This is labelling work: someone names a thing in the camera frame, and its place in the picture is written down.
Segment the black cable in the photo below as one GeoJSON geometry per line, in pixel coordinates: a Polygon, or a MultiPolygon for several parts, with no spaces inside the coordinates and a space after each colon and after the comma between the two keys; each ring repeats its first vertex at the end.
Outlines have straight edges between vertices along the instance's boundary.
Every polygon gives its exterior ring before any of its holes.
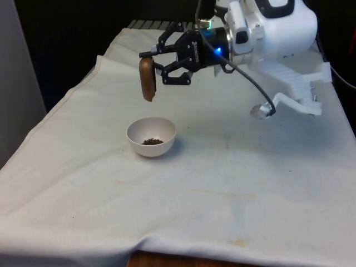
{"type": "MultiPolygon", "coordinates": [[[[200,27],[200,21],[199,21],[199,13],[201,10],[201,2],[202,0],[198,1],[198,5],[196,7],[196,12],[195,12],[195,24],[197,25],[198,31],[202,37],[202,40],[204,41],[204,43],[206,44],[206,46],[209,47],[209,49],[214,53],[214,48],[212,47],[212,45],[207,41],[207,39],[205,38],[201,27],[200,27]]],[[[221,55],[217,55],[220,59],[221,62],[225,63],[226,65],[229,65],[230,67],[232,67],[233,69],[235,69],[238,73],[240,73],[242,76],[244,76],[248,81],[250,81],[257,89],[258,91],[260,91],[260,93],[265,97],[265,99],[268,101],[268,104],[271,106],[272,110],[271,112],[268,114],[268,116],[272,116],[274,113],[276,113],[276,107],[273,104],[272,99],[269,97],[269,95],[263,90],[263,88],[253,79],[251,78],[246,72],[244,72],[243,70],[241,70],[236,64],[230,62],[229,60],[227,60],[225,57],[221,56],[221,55]]]]}

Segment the blue light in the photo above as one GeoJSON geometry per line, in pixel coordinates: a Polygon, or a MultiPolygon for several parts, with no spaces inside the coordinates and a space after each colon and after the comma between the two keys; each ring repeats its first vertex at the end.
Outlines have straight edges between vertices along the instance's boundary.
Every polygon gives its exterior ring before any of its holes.
{"type": "Polygon", "coordinates": [[[222,53],[221,47],[216,48],[214,50],[214,53],[217,54],[217,55],[221,55],[221,53],[222,53]]]}

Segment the table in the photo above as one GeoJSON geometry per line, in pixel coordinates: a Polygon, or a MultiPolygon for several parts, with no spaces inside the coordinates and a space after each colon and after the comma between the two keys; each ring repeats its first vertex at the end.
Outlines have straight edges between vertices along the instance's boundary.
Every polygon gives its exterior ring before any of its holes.
{"type": "Polygon", "coordinates": [[[127,267],[253,267],[252,265],[227,263],[158,253],[135,252],[127,267]]]}
{"type": "MultiPolygon", "coordinates": [[[[159,81],[148,103],[137,53],[160,34],[121,32],[1,170],[3,263],[123,266],[144,250],[354,266],[356,143],[332,85],[316,88],[321,117],[279,106],[256,120],[249,112],[264,102],[258,91],[238,75],[214,78],[210,68],[191,86],[159,81]],[[125,136],[148,116],[166,117],[178,131],[172,151],[155,160],[134,154],[125,136]]],[[[320,62],[308,52],[286,64],[303,71],[320,62]]],[[[252,75],[269,94],[283,90],[252,75]]]]}

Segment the black background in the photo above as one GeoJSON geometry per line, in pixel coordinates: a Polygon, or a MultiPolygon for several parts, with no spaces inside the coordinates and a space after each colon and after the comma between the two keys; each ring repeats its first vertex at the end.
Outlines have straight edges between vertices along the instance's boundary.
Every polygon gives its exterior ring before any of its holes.
{"type": "MultiPolygon", "coordinates": [[[[325,54],[337,71],[356,84],[354,55],[348,55],[356,26],[356,1],[305,0],[319,18],[325,54]]],[[[77,85],[110,42],[133,19],[194,21],[197,0],[15,0],[46,107],[50,110],[77,85]]],[[[215,0],[204,0],[203,17],[215,0]]],[[[335,85],[352,126],[356,90],[335,85]]]]}

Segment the wall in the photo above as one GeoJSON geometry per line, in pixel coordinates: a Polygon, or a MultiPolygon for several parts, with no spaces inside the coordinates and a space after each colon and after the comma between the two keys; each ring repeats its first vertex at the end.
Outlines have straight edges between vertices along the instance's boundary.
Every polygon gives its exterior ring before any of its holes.
{"type": "Polygon", "coordinates": [[[0,168],[45,115],[12,0],[0,0],[0,168]]]}

